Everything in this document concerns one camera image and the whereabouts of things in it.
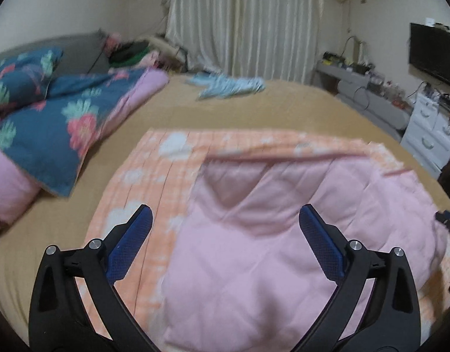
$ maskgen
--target wall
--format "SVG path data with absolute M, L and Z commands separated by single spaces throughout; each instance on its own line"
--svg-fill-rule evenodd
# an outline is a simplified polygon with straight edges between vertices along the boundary
M 0 52 L 57 35 L 102 28 L 129 36 L 129 0 L 4 0 Z
M 320 59 L 325 51 L 338 53 L 343 40 L 343 5 L 336 0 L 324 0 L 324 10 L 318 36 L 318 54 Z
M 425 24 L 426 17 L 450 26 L 450 7 L 445 0 L 367 0 L 366 4 L 351 0 L 344 3 L 343 42 L 339 51 L 350 35 L 357 35 L 368 42 L 376 69 L 406 89 L 407 95 L 424 80 L 439 84 L 440 81 L 408 63 L 409 24 Z M 444 84 L 439 88 L 450 93 Z
M 161 0 L 129 1 L 129 33 L 131 38 L 166 30 L 167 12 Z

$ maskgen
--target blue gripper pad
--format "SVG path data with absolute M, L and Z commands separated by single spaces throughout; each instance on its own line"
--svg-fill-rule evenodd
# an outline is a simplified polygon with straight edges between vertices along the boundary
M 152 225 L 153 213 L 145 206 L 109 254 L 106 277 L 110 285 L 124 279 Z
M 325 230 L 325 223 L 308 205 L 300 210 L 299 223 L 311 250 L 330 281 L 339 284 L 344 279 L 344 256 Z

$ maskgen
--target gray desk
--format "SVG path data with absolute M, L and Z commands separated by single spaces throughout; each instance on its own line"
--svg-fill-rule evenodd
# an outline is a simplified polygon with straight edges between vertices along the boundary
M 369 80 L 369 76 L 318 62 L 313 85 L 334 93 L 337 99 L 400 142 L 410 114 L 367 90 Z

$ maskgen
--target pink bedding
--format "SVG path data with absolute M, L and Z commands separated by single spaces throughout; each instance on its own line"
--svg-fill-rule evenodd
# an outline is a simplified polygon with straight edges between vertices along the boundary
M 187 351 L 289 351 L 335 289 L 298 225 L 311 203 L 347 239 L 406 252 L 420 289 L 447 231 L 414 172 L 383 175 L 365 157 L 210 159 L 189 199 L 162 290 L 167 342 Z M 355 331 L 370 295 L 344 335 Z
M 96 141 L 111 134 L 127 117 L 168 84 L 161 70 L 148 69 L 109 115 Z M 0 221 L 11 225 L 27 209 L 41 189 L 26 172 L 19 169 L 0 151 Z

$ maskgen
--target pink pillow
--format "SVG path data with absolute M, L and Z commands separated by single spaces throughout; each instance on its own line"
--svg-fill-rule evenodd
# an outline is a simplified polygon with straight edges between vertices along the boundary
M 0 151 L 0 221 L 15 222 L 40 189 L 26 172 Z

